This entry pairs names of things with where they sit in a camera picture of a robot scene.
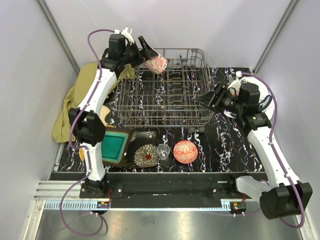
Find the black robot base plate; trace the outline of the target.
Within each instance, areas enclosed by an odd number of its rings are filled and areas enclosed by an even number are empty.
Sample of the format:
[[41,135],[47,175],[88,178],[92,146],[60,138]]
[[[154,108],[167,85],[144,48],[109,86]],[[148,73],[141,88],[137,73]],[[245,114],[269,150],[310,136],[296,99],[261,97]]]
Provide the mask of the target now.
[[96,187],[85,183],[82,199],[111,198],[113,209],[200,209],[220,208],[221,200],[242,200],[243,194],[232,192],[231,178],[241,173],[108,173]]

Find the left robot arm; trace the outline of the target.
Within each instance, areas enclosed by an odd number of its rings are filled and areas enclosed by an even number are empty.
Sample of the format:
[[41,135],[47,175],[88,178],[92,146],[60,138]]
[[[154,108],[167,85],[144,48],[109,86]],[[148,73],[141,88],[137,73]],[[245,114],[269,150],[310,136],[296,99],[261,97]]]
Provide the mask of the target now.
[[70,136],[76,138],[85,156],[86,175],[80,180],[81,188],[97,198],[108,193],[101,151],[106,127],[100,119],[100,112],[105,98],[125,65],[135,68],[159,55],[143,36],[139,36],[138,41],[140,47],[124,33],[111,34],[108,48],[102,57],[97,58],[97,72],[86,96],[76,108],[68,111]]

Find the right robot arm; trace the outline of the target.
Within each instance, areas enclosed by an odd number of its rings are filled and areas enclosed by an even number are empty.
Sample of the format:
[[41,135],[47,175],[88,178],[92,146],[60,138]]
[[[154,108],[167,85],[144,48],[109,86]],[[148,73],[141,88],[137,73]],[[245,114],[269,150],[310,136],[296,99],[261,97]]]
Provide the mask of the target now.
[[249,196],[259,203],[269,220],[299,215],[304,221],[313,189],[289,168],[274,139],[274,124],[259,110],[259,100],[259,87],[250,82],[241,84],[238,95],[233,95],[219,83],[196,98],[203,107],[215,113],[228,111],[236,115],[238,128],[253,145],[267,175],[268,183],[259,182],[250,175],[235,177],[227,185],[228,195],[235,199],[243,194]]

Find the clear drinking glass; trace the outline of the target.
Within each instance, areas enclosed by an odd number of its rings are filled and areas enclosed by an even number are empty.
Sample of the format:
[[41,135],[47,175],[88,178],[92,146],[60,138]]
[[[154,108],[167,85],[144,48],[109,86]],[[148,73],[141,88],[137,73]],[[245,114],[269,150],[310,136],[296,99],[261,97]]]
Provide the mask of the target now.
[[171,153],[171,149],[167,144],[160,144],[156,149],[156,153],[160,160],[166,160]]

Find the pink skull pattern mug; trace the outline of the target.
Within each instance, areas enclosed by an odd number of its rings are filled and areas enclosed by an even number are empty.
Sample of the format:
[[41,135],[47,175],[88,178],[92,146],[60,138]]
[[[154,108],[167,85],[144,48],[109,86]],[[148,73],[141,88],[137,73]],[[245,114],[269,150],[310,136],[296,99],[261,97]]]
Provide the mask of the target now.
[[150,60],[147,60],[143,65],[155,74],[162,74],[168,65],[168,60],[160,53]]

